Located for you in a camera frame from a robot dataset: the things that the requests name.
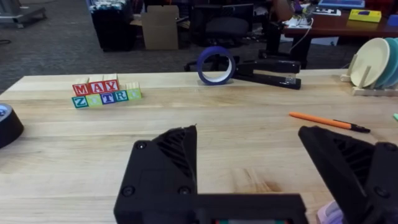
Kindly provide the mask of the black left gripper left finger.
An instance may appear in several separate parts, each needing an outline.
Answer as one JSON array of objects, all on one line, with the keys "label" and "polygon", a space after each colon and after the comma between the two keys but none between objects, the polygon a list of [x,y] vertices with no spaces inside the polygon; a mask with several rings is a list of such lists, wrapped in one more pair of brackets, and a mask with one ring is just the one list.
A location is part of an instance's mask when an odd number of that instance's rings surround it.
[{"label": "black left gripper left finger", "polygon": [[134,143],[114,206],[117,223],[144,223],[138,211],[161,196],[197,194],[197,127]]}]

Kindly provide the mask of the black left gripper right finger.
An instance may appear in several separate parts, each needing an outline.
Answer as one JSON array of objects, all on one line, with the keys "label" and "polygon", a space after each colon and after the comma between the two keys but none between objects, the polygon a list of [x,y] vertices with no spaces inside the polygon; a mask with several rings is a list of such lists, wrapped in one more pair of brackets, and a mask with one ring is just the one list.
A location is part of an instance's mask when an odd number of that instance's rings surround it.
[{"label": "black left gripper right finger", "polygon": [[397,223],[397,145],[318,126],[302,126],[298,136],[345,223]]}]

